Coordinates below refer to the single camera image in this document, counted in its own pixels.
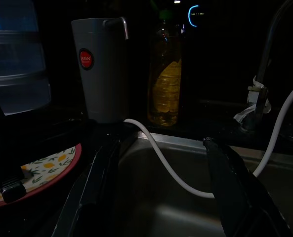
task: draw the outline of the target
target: yellow liquid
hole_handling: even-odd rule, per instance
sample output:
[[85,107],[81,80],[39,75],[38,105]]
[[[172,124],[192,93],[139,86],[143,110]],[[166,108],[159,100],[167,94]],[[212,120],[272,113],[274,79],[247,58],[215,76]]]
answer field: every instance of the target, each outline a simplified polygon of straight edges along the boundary
[[157,78],[149,96],[148,119],[162,126],[172,126],[178,119],[181,60],[172,62]]

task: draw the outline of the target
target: floral plate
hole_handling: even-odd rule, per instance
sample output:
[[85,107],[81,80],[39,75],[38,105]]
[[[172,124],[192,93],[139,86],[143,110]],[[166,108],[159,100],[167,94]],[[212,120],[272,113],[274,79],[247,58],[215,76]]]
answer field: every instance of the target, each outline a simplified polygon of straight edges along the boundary
[[[63,178],[77,163],[81,155],[80,144],[54,155],[21,166],[24,179],[21,180],[27,194],[26,199],[41,192]],[[0,193],[0,206],[6,205]]]

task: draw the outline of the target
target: kitchen faucet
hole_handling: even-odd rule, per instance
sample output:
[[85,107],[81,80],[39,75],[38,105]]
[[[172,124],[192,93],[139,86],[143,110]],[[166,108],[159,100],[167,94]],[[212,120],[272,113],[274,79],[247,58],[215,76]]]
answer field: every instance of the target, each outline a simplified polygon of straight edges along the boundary
[[277,10],[277,12],[275,13],[271,21],[271,24],[267,33],[265,47],[261,57],[261,62],[257,71],[255,82],[254,82],[254,85],[258,84],[258,86],[257,88],[253,87],[253,90],[254,91],[256,90],[258,92],[258,98],[255,105],[255,110],[247,114],[246,117],[240,123],[241,130],[244,132],[255,133],[255,131],[257,130],[258,126],[260,125],[262,121],[262,116],[264,113],[264,108],[266,106],[267,92],[268,92],[267,87],[263,86],[262,84],[264,81],[264,76],[265,76],[266,68],[269,61],[269,53],[273,43],[274,33],[277,29],[277,26],[282,16],[285,14],[285,12],[289,9],[289,7],[292,4],[293,4],[293,0],[286,0]]

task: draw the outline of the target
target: green bottle cap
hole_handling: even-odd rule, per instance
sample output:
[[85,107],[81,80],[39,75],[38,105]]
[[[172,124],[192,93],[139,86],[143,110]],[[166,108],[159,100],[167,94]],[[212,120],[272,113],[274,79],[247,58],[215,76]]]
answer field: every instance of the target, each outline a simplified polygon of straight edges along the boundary
[[172,11],[170,10],[161,10],[160,11],[160,19],[161,20],[169,20],[169,19],[172,19]]

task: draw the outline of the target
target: dark background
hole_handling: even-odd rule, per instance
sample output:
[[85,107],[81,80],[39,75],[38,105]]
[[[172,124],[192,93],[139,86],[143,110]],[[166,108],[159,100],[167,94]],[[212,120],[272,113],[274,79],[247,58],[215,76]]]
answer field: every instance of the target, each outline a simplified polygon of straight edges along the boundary
[[[147,0],[73,0],[51,4],[34,0],[54,104],[84,107],[84,96],[71,21],[90,17],[127,19],[130,80],[130,116],[145,118],[149,73],[149,35],[158,16]],[[199,118],[202,105],[229,110],[232,118],[247,100],[271,18],[283,0],[158,0],[159,8],[174,9],[175,19],[185,25],[182,38],[182,85],[180,120]],[[198,25],[187,19],[189,7],[199,4]],[[293,6],[274,36],[264,84],[273,116],[293,89]]]

